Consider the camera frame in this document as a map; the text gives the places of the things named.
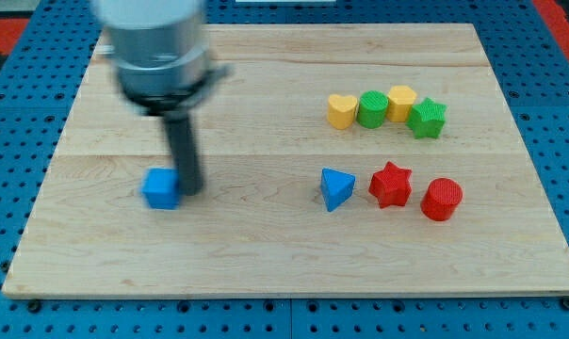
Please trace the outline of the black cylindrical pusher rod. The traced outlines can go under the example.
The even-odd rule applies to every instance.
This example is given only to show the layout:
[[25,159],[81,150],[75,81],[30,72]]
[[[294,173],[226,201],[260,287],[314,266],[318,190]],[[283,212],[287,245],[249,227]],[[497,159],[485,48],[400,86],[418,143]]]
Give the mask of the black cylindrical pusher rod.
[[203,189],[202,164],[189,114],[186,111],[167,111],[163,125],[177,170],[180,192],[186,196],[200,193]]

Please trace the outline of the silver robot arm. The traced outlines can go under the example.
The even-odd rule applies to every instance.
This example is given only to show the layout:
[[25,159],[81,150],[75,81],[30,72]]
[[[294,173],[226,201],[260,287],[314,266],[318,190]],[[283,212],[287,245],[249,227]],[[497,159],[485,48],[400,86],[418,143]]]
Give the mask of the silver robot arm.
[[210,53],[206,2],[93,0],[90,7],[112,43],[122,93],[164,123],[179,193],[198,194],[203,168],[190,111],[228,74]]

